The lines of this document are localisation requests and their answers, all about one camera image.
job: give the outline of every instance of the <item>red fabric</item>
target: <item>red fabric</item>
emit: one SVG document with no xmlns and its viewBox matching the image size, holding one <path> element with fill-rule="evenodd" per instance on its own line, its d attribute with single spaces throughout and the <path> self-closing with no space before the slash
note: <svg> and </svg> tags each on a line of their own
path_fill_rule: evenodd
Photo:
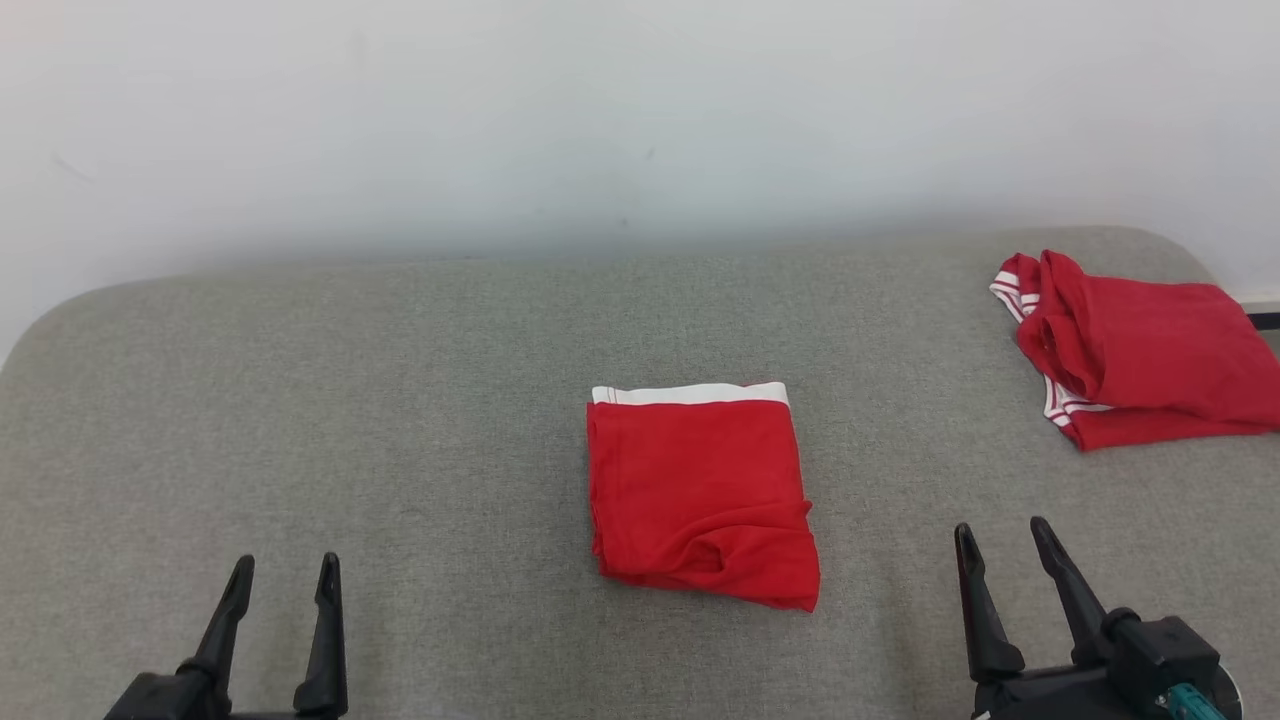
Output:
<svg viewBox="0 0 1280 720">
<path fill-rule="evenodd" d="M 596 402 L 586 425 L 602 575 L 813 612 L 818 551 L 785 404 Z"/>
<path fill-rule="evenodd" d="M 1025 315 L 1018 346 L 1065 389 L 1057 424 L 1080 450 L 1280 429 L 1280 361 L 1216 286 L 1089 275 L 1046 250 L 992 291 Z"/>
</svg>

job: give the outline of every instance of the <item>gray fabric surface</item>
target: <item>gray fabric surface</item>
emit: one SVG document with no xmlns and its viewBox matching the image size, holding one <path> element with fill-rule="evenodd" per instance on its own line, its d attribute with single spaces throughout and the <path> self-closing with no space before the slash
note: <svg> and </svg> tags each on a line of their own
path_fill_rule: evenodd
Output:
<svg viewBox="0 0 1280 720">
<path fill-rule="evenodd" d="M 1117 228 L 625 261 L 184 277 L 54 310 L 0 373 L 0 698 L 99 717 L 193 648 L 243 552 L 232 693 L 284 708 L 342 556 L 352 717 L 968 717 L 951 530 L 1033 666 L 1070 637 L 1027 523 L 1103 603 L 1179 614 L 1280 703 L 1280 436 L 1080 455 L 987 292 L 1015 250 L 1207 278 Z M 787 383 L 814 615 L 602 579 L 594 384 Z"/>
</svg>

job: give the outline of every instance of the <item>folded red shorts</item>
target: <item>folded red shorts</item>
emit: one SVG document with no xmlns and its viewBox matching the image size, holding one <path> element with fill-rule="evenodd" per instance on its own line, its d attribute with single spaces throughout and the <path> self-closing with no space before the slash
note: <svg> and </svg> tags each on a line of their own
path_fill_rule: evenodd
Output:
<svg viewBox="0 0 1280 720">
<path fill-rule="evenodd" d="M 818 551 L 782 383 L 591 396 L 591 552 L 602 575 L 813 612 Z"/>
<path fill-rule="evenodd" d="M 991 291 L 1080 450 L 1280 429 L 1280 361 L 1216 286 L 1089 275 L 1046 250 L 1006 260 Z"/>
</svg>

